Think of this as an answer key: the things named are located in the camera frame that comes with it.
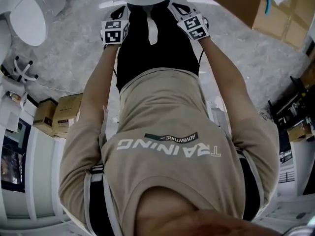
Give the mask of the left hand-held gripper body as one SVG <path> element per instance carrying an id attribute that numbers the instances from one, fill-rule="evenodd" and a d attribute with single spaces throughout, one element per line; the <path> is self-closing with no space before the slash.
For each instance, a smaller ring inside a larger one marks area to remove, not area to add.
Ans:
<path id="1" fill-rule="evenodd" d="M 101 22 L 101 34 L 104 45 L 122 44 L 128 34 L 128 20 L 110 20 Z"/>

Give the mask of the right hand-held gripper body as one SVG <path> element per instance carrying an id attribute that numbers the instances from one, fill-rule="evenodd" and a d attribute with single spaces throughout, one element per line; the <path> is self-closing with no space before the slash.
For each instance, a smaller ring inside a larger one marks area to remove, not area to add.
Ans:
<path id="1" fill-rule="evenodd" d="M 201 13 L 198 13 L 180 21 L 177 25 L 190 40 L 200 40 L 210 36 L 207 23 L 206 18 Z"/>

